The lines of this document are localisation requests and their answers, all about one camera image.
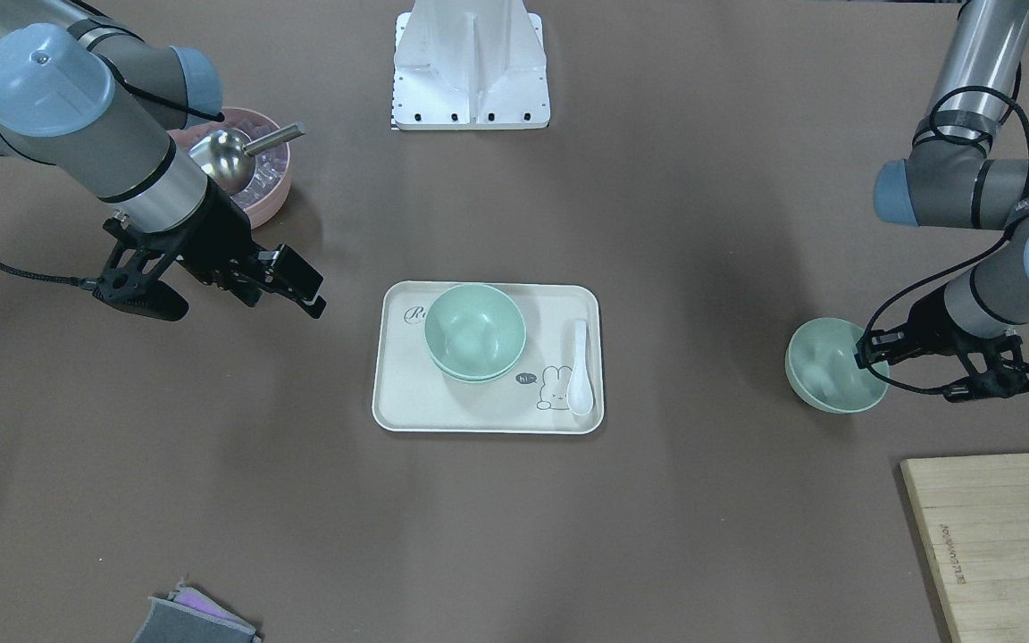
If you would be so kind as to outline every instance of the white tray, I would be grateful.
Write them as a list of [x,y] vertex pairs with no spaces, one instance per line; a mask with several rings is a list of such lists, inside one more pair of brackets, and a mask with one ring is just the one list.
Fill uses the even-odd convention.
[[[582,286],[492,284],[518,303],[526,318],[526,350],[509,373],[493,383],[468,384],[445,374],[428,355],[423,319],[454,281],[400,281],[383,297],[380,354],[371,415],[389,431],[498,432],[580,435],[605,415],[601,382],[598,300]],[[566,388],[574,366],[574,322],[589,328],[587,367],[593,412],[574,416]]]

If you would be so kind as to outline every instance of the light green bowl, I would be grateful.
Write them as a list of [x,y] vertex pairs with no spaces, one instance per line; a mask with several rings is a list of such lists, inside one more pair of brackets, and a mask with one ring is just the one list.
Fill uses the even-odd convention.
[[[884,399],[887,383],[856,366],[856,343],[864,329],[853,322],[820,317],[792,334],[784,353],[784,374],[805,402],[826,413],[858,413]],[[887,362],[874,369],[888,376]]]
[[501,378],[523,357],[526,320],[510,296],[486,284],[447,288],[423,322],[428,353],[463,383]]

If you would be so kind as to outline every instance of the stainless steel scoop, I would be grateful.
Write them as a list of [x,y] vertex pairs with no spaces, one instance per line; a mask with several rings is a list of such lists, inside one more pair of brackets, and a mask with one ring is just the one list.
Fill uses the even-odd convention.
[[213,130],[189,147],[189,158],[194,159],[205,174],[228,194],[236,194],[248,186],[256,172],[256,155],[296,139],[307,133],[303,122],[293,122],[280,130],[249,141],[248,135],[236,127]]

